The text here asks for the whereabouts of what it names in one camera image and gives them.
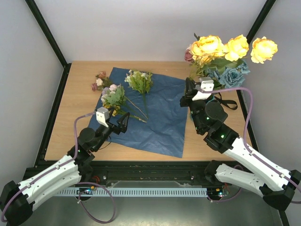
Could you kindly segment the small pink rose sprig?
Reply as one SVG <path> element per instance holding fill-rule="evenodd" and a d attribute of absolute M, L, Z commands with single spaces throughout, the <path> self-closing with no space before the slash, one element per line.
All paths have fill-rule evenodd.
<path fill-rule="evenodd" d="M 106 75 L 106 71 L 101 71 L 96 76 L 96 82 L 92 83 L 91 89 L 92 91 L 102 91 L 105 88 L 109 88 L 113 82 L 110 78 Z"/>

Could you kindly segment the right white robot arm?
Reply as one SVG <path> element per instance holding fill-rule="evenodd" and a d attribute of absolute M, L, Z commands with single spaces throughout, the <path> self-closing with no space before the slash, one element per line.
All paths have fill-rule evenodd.
<path fill-rule="evenodd" d="M 247 168 L 232 168 L 220 161 L 211 161 L 205 169 L 205 179 L 214 185 L 230 183 L 259 195 L 271 207 L 284 211 L 293 204 L 295 190 L 300 190 L 301 173 L 287 170 L 273 163 L 249 144 L 224 122 L 228 115 L 219 102 L 210 101 L 216 92 L 214 81 L 204 77 L 195 82 L 185 80 L 181 107 L 190 109 L 197 134 L 204 136 L 206 144 Z"/>

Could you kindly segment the blue wrapping paper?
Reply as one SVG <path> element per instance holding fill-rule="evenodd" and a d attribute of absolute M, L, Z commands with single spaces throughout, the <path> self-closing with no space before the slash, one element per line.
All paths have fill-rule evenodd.
<path fill-rule="evenodd" d="M 127 72 L 127 69 L 114 67 L 110 79 L 124 87 L 126 97 L 131 100 L 131 115 L 142 117 L 140 111 L 143 111 L 148 117 L 144 121 L 130 117 L 127 132 L 120 135 L 113 133 L 110 140 L 134 149 L 181 158 L 187 108 L 180 107 L 180 99 L 184 94 L 185 81 L 154 74 L 151 78 L 153 86 L 142 97 L 125 82 Z"/>

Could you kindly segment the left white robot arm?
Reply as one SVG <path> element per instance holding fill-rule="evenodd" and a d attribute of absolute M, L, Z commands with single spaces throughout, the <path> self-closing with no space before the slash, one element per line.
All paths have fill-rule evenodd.
<path fill-rule="evenodd" d="M 110 123 L 113 108 L 99 108 L 89 113 L 95 115 L 100 124 L 97 130 L 84 128 L 80 133 L 74 131 L 75 146 L 60 160 L 35 176 L 19 183 L 7 183 L 0 196 L 1 221 L 12 226 L 24 223 L 42 203 L 59 191 L 73 185 L 90 185 L 100 187 L 91 182 L 94 152 L 97 152 L 111 133 L 120 134 L 127 131 L 130 113 L 125 113 Z"/>

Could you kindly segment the green white flower bunch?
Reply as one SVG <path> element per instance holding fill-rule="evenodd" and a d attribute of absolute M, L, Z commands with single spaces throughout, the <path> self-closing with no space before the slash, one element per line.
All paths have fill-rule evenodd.
<path fill-rule="evenodd" d="M 152 76 L 153 74 L 151 72 L 129 70 L 125 77 L 125 82 L 128 83 L 129 87 L 142 95 L 143 104 L 146 111 L 146 118 L 149 116 L 146 94 L 149 93 L 151 87 L 153 86 Z"/>

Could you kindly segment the pink rose flower stem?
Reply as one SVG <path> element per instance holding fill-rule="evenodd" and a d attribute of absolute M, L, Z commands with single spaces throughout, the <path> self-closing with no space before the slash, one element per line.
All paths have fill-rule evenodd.
<path fill-rule="evenodd" d="M 200 38 L 200 36 L 196 35 L 195 33 L 194 33 L 193 35 L 194 35 L 194 37 L 196 38 L 196 40 L 198 41 L 199 38 Z M 186 48 L 186 50 L 185 50 L 184 60 L 185 60 L 186 62 L 191 62 L 191 61 L 193 61 L 193 57 L 192 57 L 193 55 L 191 54 L 190 49 L 191 49 L 191 45 L 189 45 L 189 46 Z"/>

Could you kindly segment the pastel purple flower bunch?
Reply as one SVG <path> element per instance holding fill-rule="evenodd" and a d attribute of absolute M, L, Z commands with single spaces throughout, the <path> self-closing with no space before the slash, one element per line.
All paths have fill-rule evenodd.
<path fill-rule="evenodd" d="M 112 84 L 109 88 L 103 89 L 101 102 L 102 105 L 119 105 L 118 115 L 123 115 L 128 110 L 128 112 L 133 113 L 130 117 L 144 123 L 147 122 L 146 114 L 125 95 L 125 89 L 122 85 Z"/>

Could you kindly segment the black ribbon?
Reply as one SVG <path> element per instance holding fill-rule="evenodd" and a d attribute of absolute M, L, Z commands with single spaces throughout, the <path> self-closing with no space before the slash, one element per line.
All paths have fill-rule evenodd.
<path fill-rule="evenodd" d="M 212 97 L 211 101 L 218 102 L 219 104 L 221 104 L 231 110 L 237 110 L 237 108 L 238 108 L 238 104 L 236 101 L 230 100 L 230 99 L 223 99 L 220 92 L 211 94 L 211 97 Z"/>

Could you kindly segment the blue rose bunch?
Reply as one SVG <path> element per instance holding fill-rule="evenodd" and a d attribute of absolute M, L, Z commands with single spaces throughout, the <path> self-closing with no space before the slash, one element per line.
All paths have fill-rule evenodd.
<path fill-rule="evenodd" d="M 236 68 L 225 66 L 222 73 L 217 69 L 207 69 L 205 75 L 213 79 L 214 90 L 219 90 L 240 87 L 245 81 L 245 75 L 249 73 L 247 63 L 241 60 Z"/>

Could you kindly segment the yellow rose bunch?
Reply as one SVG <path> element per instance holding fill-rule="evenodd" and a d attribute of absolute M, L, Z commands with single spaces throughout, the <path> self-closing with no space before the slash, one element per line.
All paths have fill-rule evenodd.
<path fill-rule="evenodd" d="M 225 44 L 219 36 L 202 36 L 190 45 L 190 52 L 193 55 L 193 61 L 189 62 L 191 79 L 207 77 L 205 75 L 207 69 L 217 69 L 222 73 L 225 66 L 236 68 L 241 60 L 245 60 L 248 53 L 253 63 L 263 64 L 272 60 L 278 52 L 278 45 L 267 37 L 256 38 L 249 45 L 242 34 L 231 38 Z"/>

